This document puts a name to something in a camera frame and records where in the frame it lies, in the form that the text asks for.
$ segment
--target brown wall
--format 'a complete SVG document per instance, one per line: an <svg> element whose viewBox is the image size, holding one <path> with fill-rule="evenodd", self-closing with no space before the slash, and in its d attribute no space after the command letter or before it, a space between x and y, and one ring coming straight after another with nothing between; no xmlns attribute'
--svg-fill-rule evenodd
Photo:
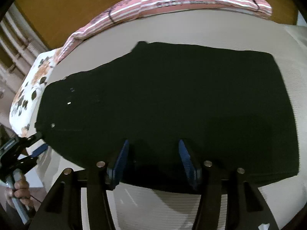
<svg viewBox="0 0 307 230"><path fill-rule="evenodd" d="M96 15L121 0L16 0L16 5L34 30L51 48L61 47L68 36ZM295 24L297 8L292 0L267 0L271 19Z"/></svg>

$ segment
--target white curtain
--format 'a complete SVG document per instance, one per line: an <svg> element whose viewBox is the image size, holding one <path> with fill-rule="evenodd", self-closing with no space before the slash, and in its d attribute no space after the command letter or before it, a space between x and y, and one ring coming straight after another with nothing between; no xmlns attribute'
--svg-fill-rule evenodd
<svg viewBox="0 0 307 230"><path fill-rule="evenodd" d="M13 98L37 56L48 48L14 4L0 21L0 48L13 62L10 66L0 57L0 124L11 128L9 113Z"/></svg>

